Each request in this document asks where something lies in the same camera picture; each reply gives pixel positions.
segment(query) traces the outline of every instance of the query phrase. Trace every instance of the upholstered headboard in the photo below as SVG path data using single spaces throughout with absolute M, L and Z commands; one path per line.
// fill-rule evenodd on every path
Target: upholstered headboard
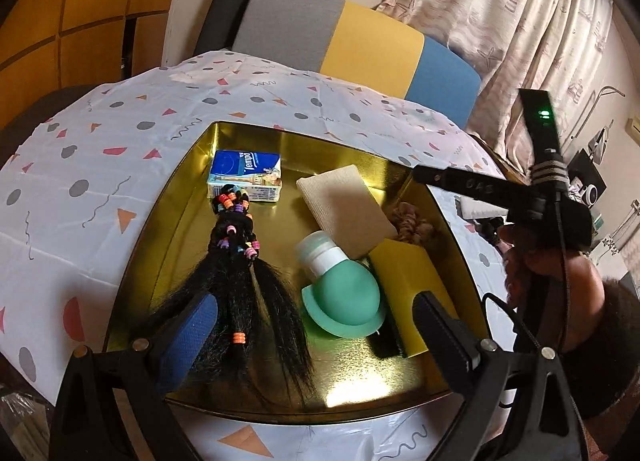
M 480 86 L 435 40 L 345 0 L 249 0 L 232 49 L 418 102 L 461 127 Z

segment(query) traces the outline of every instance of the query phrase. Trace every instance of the folded beige fabric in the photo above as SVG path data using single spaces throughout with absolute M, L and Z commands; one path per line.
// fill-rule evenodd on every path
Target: folded beige fabric
M 350 259 L 359 259 L 383 239 L 398 235 L 355 165 L 301 178 L 296 186 L 320 228 Z

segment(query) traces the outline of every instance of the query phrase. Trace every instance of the patterned tablecloth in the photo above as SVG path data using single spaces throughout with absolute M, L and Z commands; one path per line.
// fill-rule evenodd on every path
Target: patterned tablecloth
M 317 136 L 408 166 L 500 176 L 478 144 L 440 113 L 244 54 L 210 52 L 95 88 L 37 127 L 0 171 L 0 351 L 53 403 L 73 348 L 102 348 L 146 217 L 182 157 L 217 120 Z M 457 215 L 452 194 L 433 193 L 479 292 L 504 298 L 498 253 Z M 493 307 L 488 318 L 496 340 L 510 348 L 508 319 Z M 278 459 L 320 459 L 346 448 L 345 459 L 396 457 L 400 449 L 397 459 L 404 460 L 424 459 L 458 404 L 452 396 L 392 417 L 323 427 L 247 428 L 176 412 L 206 459 L 231 450 L 240 454 L 235 459 L 256 459 L 230 446 L 242 444 Z M 290 439 L 273 440 L 280 436 Z

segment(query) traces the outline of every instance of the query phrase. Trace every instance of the silver screw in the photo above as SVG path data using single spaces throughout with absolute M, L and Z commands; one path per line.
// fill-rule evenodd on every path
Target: silver screw
M 550 347 L 543 347 L 540 350 L 540 354 L 542 354 L 542 356 L 547 360 L 553 360 L 556 358 L 556 352 Z
M 74 349 L 74 356 L 76 358 L 82 358 L 83 356 L 86 356 L 88 352 L 89 348 L 87 346 L 78 346 Z
M 147 340 L 146 338 L 136 338 L 135 340 L 133 340 L 131 347 L 134 351 L 144 351 L 149 347 L 149 340 Z
M 498 349 L 498 345 L 497 343 L 495 343 L 493 340 L 491 340 L 490 338 L 483 338 L 480 341 L 480 347 L 482 349 L 484 349 L 485 351 L 490 351 L 493 352 L 495 350 Z

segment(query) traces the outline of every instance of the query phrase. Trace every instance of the gold tray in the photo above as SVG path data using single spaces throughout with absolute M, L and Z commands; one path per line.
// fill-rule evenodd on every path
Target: gold tray
M 382 205 L 400 198 L 416 205 L 420 214 L 442 233 L 443 243 L 432 254 L 436 269 L 460 318 L 478 337 L 489 336 L 476 286 L 430 191 L 414 183 L 411 169 L 324 140 L 268 128 L 217 122 L 194 144 L 178 165 L 153 207 L 129 260 L 111 314 L 108 350 L 127 346 L 129 330 L 150 307 L 177 287 L 204 256 L 215 223 L 207 201 L 206 178 L 216 149 L 277 152 L 282 157 L 283 187 L 276 204 L 252 203 L 260 256 L 276 266 L 300 301 L 308 284 L 294 258 L 294 246 L 318 225 L 296 189 L 296 180 L 355 164 L 374 198 Z M 384 353 L 392 333 L 363 339 L 339 339 L 325 333 L 303 314 L 316 369 L 317 395 L 302 406 L 290 401 L 274 359 L 273 345 L 257 348 L 270 365 L 260 372 L 258 385 L 276 406 L 265 409 L 249 391 L 215 381 L 181 389 L 168 399 L 185 407 L 243 421 L 278 424 L 344 423 L 379 417 L 416 407 L 448 393 L 429 353 L 405 359 Z

